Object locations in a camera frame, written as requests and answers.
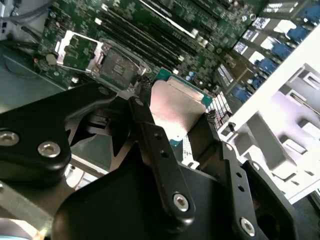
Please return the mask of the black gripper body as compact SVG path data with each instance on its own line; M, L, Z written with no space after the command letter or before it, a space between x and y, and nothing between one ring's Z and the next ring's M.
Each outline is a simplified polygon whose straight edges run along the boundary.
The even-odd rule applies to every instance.
M52 224L53 240L239 240L224 187L213 177L181 168L195 219L174 230L151 169L134 147L122 165L71 194Z

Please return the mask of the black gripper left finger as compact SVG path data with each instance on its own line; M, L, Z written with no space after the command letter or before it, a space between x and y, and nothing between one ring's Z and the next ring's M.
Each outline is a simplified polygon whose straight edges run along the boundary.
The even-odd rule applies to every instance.
M71 148L96 135L112 139L113 156L124 161L137 147L151 169L165 215L189 226L196 208L164 129L146 103L124 99L97 83L85 84L2 113L0 127L15 134L0 147L0 177L29 186L59 182Z

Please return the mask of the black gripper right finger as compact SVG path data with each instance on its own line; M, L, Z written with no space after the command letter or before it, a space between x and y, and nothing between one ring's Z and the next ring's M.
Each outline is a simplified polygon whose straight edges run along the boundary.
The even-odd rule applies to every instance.
M215 123L215 110L205 112L187 135L199 169L224 189L231 237L298 240L294 207L258 163L237 160L234 148L220 139Z

